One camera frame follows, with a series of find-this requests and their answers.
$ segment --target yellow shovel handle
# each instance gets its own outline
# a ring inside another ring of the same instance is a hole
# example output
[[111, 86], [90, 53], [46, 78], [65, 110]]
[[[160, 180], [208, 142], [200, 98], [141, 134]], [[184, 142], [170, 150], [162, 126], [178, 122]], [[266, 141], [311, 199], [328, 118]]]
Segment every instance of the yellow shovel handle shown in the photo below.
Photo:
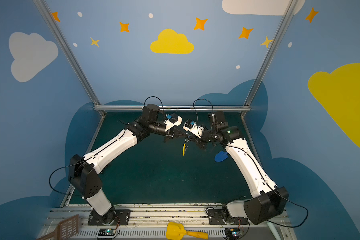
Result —
[[206, 232], [189, 232], [187, 231], [188, 236], [202, 238], [202, 239], [208, 239], [208, 233]]

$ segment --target white cloud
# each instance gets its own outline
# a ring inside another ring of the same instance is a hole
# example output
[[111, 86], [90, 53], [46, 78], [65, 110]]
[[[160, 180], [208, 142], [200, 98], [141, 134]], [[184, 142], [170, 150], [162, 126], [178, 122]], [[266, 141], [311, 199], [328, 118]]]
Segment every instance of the white cloud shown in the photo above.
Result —
[[[294, 13], [300, 11], [305, 0], [298, 0]], [[223, 10], [230, 14], [284, 15], [289, 0], [223, 0]]]
[[46, 41], [37, 33], [27, 35], [21, 32], [11, 34], [10, 51], [14, 58], [11, 65], [12, 75], [22, 83], [36, 76], [59, 54], [54, 42]]

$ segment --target robotic arm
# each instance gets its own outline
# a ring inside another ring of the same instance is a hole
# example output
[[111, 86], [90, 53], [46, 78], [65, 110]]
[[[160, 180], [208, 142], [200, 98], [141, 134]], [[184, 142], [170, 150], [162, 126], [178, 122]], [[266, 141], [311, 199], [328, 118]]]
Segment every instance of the robotic arm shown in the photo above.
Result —
[[[158, 121], [158, 113], [165, 116]], [[176, 137], [185, 137], [186, 134], [174, 128], [179, 126], [182, 118], [177, 114], [164, 115], [164, 112], [154, 104], [143, 107], [142, 115], [129, 123], [117, 136], [98, 149], [80, 157], [71, 158], [69, 169], [70, 183], [82, 194], [82, 198], [92, 206], [103, 224], [110, 224], [114, 219], [114, 208], [102, 190], [99, 173], [117, 156], [128, 148], [135, 146], [151, 133], [164, 135], [164, 141]]]
[[255, 225], [264, 222], [283, 212], [288, 199], [284, 187], [278, 188], [260, 166], [247, 141], [237, 126], [229, 127], [222, 111], [209, 113], [212, 129], [197, 126], [195, 121], [187, 120], [183, 129], [193, 133], [189, 138], [200, 148], [208, 142], [218, 142], [236, 162], [251, 191], [252, 199], [236, 200], [223, 206], [223, 219], [227, 223], [234, 222], [237, 217], [247, 217]]

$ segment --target yellow star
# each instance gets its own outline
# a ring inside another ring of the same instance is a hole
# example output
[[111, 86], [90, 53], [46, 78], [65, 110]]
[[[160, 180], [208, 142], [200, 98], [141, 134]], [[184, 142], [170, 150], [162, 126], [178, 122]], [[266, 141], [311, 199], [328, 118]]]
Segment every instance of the yellow star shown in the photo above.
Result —
[[196, 18], [196, 26], [195, 26], [194, 30], [201, 29], [204, 31], [204, 25], [205, 25], [206, 21], [207, 21], [207, 19], [200, 20], [200, 19]]
[[309, 13], [308, 17], [306, 17], [305, 20], [309, 20], [309, 23], [312, 22], [313, 18], [316, 16], [316, 14], [318, 14], [319, 12], [316, 12], [315, 10], [311, 10], [311, 12]]
[[252, 29], [246, 29], [245, 27], [243, 27], [243, 32], [242, 32], [241, 35], [239, 36], [239, 39], [240, 39], [240, 38], [246, 38], [246, 39], [248, 39], [248, 38], [250, 37], [250, 33], [251, 33], [252, 30], [253, 30], [253, 28], [252, 28]]
[[91, 45], [96, 45], [96, 46], [99, 48], [99, 46], [97, 45], [97, 43], [98, 43], [100, 40], [95, 41], [95, 40], [93, 40], [92, 38], [91, 38], [91, 40], [92, 40]]
[[121, 30], [120, 30], [120, 32], [126, 31], [126, 32], [129, 33], [129, 30], [128, 30], [128, 25], [129, 25], [129, 23], [126, 23], [126, 24], [121, 23], [121, 22], [119, 22], [119, 23], [120, 23], [120, 25], [121, 25]]
[[265, 42], [262, 43], [262, 44], [260, 44], [260, 46], [261, 46], [261, 45], [265, 45], [265, 46], [268, 48], [269, 43], [272, 42], [272, 41], [273, 41], [273, 39], [269, 40], [269, 39], [268, 39], [268, 36], [266, 36], [266, 37], [265, 37]]
[[56, 21], [60, 22], [60, 19], [58, 18], [58, 12], [52, 13], [52, 16]]

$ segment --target yellow shovel blade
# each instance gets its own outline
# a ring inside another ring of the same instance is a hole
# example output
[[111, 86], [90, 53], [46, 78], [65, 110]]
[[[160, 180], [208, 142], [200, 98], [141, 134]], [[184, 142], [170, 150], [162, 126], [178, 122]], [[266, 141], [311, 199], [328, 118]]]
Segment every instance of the yellow shovel blade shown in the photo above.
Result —
[[170, 240], [181, 240], [184, 235], [189, 235], [197, 238], [208, 239], [208, 233], [204, 232], [190, 232], [186, 231], [181, 223], [170, 222], [167, 226], [167, 233], [165, 236]]

